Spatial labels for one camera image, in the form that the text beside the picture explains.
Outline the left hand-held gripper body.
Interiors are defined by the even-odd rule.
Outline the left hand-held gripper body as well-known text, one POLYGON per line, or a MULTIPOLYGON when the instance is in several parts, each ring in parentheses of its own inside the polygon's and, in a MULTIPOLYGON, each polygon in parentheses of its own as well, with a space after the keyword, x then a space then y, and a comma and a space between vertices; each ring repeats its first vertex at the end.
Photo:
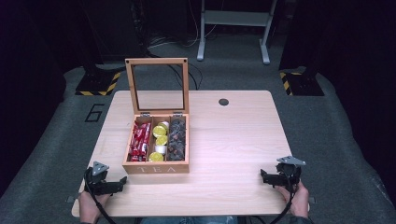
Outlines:
POLYGON ((116 186, 106 182, 107 170, 109 167, 101 162, 95 161, 84 174, 84 190, 93 195, 113 194, 116 186))

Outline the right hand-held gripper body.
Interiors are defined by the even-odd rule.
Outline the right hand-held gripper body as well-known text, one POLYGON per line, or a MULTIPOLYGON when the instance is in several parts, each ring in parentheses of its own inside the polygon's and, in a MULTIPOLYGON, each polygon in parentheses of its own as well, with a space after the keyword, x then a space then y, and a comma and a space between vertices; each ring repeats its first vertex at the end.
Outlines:
POLYGON ((291 188, 297 185, 300 182, 302 167, 306 165, 306 162, 293 156, 282 157, 277 159, 277 161, 276 170, 278 171, 279 179, 276 182, 276 186, 291 188))

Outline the person's right hand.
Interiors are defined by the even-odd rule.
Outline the person's right hand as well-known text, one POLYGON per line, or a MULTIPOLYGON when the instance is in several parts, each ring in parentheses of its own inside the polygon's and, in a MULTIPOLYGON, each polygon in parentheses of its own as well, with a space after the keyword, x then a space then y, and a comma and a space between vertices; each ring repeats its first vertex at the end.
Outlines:
POLYGON ((308 218, 309 191, 302 182, 299 182, 294 197, 291 200, 290 212, 296 217, 308 218))

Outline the person's left hand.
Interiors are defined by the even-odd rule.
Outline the person's left hand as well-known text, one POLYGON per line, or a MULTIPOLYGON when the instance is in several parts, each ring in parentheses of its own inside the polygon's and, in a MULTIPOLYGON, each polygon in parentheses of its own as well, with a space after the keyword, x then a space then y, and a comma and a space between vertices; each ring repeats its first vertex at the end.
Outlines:
POLYGON ((101 212, 89 192, 82 191, 78 196, 79 221, 82 223, 96 224, 101 212))

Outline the wooden box with window lid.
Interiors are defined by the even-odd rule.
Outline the wooden box with window lid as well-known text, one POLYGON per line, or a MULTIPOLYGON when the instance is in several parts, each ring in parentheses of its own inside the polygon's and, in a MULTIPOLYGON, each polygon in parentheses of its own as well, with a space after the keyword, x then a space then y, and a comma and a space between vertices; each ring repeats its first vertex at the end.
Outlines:
POLYGON ((135 58, 125 61, 134 110, 134 121, 122 166, 129 174, 181 174, 190 170, 190 105, 189 64, 186 58, 135 58), (186 147, 184 161, 169 161, 168 140, 163 161, 151 162, 149 155, 157 146, 152 130, 161 121, 184 119, 186 125, 186 147), (150 122, 150 139, 145 161, 128 161, 129 144, 132 140, 134 123, 150 122))

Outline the row of red packets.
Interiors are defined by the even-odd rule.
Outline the row of red packets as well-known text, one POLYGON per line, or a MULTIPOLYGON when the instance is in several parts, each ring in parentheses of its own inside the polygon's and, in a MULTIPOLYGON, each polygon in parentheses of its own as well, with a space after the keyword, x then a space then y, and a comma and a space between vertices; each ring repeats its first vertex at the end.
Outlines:
POLYGON ((147 159, 147 151, 150 139, 150 122, 134 123, 132 132, 132 140, 129 144, 128 161, 145 161, 147 159))

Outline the pile of dark packets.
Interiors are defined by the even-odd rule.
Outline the pile of dark packets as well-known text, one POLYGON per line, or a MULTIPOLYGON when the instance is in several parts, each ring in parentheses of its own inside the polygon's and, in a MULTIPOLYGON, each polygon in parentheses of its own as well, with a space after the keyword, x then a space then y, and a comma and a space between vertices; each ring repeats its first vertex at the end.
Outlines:
POLYGON ((167 159, 169 161, 184 161, 186 147, 185 120, 173 119, 169 131, 167 159))

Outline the black base with striped edge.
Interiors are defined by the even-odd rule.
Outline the black base with striped edge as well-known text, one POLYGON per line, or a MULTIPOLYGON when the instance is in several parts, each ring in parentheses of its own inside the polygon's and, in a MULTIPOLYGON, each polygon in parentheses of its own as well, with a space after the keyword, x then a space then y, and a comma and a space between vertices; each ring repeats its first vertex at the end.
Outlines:
POLYGON ((86 73, 78 83, 75 95, 109 95, 115 89, 119 77, 118 70, 101 70, 95 75, 86 73))
POLYGON ((323 96, 324 92, 315 77, 303 73, 281 72, 281 80, 289 96, 323 96))

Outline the dark curtain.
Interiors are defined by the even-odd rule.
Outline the dark curtain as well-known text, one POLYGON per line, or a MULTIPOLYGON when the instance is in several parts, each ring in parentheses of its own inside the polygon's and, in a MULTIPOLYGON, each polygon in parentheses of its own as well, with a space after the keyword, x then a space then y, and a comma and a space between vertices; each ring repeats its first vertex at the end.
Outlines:
POLYGON ((99 62, 81 0, 0 0, 0 195, 64 99, 64 74, 99 62))
POLYGON ((396 0, 297 0, 279 68, 333 85, 396 205, 396 0))

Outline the white metal stand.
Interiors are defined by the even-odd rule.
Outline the white metal stand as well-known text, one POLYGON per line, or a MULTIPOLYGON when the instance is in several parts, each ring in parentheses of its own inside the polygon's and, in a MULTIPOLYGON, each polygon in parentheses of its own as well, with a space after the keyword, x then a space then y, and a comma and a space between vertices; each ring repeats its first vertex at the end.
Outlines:
POLYGON ((262 53, 262 62, 265 65, 269 65, 267 39, 270 34, 273 17, 275 16, 276 4, 277 0, 271 0, 268 12, 224 11, 206 9, 205 0, 201 0, 200 42, 196 56, 197 61, 201 62, 205 58, 205 27, 207 25, 256 26, 264 28, 259 45, 262 53))

